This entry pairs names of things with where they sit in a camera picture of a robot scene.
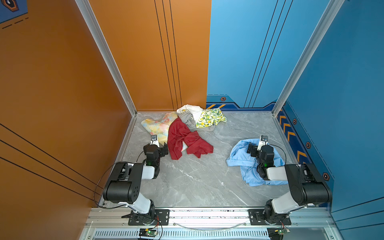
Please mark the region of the light blue cloth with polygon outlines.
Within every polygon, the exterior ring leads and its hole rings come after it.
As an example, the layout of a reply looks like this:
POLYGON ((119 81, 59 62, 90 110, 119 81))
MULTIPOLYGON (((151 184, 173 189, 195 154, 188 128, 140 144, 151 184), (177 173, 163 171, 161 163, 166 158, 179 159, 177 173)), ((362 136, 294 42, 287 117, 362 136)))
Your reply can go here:
POLYGON ((246 139, 240 140, 232 149, 229 158, 227 159, 227 165, 229 167, 239 166, 243 181, 249 184, 251 187, 257 187, 261 185, 287 185, 287 181, 266 181, 260 177, 257 172, 257 159, 247 153, 249 144, 258 145, 259 139, 246 139))

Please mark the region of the pastel floral cloth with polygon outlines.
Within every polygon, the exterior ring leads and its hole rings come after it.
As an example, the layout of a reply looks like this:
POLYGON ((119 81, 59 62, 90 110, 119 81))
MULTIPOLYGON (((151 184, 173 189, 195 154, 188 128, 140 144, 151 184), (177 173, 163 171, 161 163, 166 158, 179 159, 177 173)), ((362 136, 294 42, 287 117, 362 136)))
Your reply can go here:
POLYGON ((150 135, 157 135, 159 144, 163 145, 168 141, 168 133, 171 124, 178 118, 176 112, 170 112, 158 121, 153 119, 145 119, 141 125, 150 133, 150 135))

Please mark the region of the dark red cloth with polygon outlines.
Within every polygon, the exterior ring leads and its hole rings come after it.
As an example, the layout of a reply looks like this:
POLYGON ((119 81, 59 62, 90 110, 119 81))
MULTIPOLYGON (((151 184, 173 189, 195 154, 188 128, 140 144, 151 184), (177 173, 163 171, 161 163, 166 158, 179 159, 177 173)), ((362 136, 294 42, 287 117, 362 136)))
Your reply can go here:
POLYGON ((167 141, 172 160, 181 158, 183 143, 187 145, 187 154, 193 154, 197 158, 214 152, 214 147, 202 139, 197 131, 191 132, 187 125, 177 118, 169 127, 167 141))

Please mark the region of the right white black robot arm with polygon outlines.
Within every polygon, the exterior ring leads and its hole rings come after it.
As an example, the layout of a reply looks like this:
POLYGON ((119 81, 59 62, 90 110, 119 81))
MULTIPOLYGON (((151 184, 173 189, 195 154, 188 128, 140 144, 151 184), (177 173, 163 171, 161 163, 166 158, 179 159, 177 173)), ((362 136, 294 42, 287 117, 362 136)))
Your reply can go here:
POLYGON ((290 191, 266 202, 263 210, 249 210, 252 225, 283 225, 290 223, 289 214, 308 205, 332 201, 332 193, 313 164, 274 165, 271 145, 249 144, 247 153, 257 160, 257 172, 265 181, 287 181, 290 191))

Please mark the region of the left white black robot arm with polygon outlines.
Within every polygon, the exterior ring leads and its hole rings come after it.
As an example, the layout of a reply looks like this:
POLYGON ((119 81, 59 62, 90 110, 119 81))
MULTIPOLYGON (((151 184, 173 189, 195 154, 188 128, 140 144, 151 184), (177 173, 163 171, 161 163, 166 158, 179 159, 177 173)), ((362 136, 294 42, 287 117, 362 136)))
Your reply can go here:
POLYGON ((142 180, 154 180, 160 173, 160 160, 169 153, 168 145, 147 144, 144 146, 146 159, 142 163, 117 162, 106 182, 103 199, 118 207, 131 209, 123 216, 130 219, 130 225, 152 225, 161 223, 161 214, 156 213, 152 200, 141 194, 142 180))

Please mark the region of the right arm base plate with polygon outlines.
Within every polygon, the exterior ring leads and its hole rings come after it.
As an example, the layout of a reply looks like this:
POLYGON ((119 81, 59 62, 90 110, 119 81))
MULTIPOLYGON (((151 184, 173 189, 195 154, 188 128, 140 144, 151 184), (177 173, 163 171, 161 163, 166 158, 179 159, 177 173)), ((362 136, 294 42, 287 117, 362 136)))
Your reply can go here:
POLYGON ((264 209, 249 209, 249 220, 252 226, 289 226, 292 224, 288 214, 266 213, 264 209))

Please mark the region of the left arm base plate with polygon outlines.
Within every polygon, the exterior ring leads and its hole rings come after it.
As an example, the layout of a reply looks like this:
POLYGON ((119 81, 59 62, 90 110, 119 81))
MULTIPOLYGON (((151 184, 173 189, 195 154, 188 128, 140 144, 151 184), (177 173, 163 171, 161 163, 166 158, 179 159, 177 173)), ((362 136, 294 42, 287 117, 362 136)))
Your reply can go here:
POLYGON ((168 209, 155 209, 148 214, 137 214, 131 212, 128 225, 129 226, 168 226, 170 220, 170 210, 168 209))

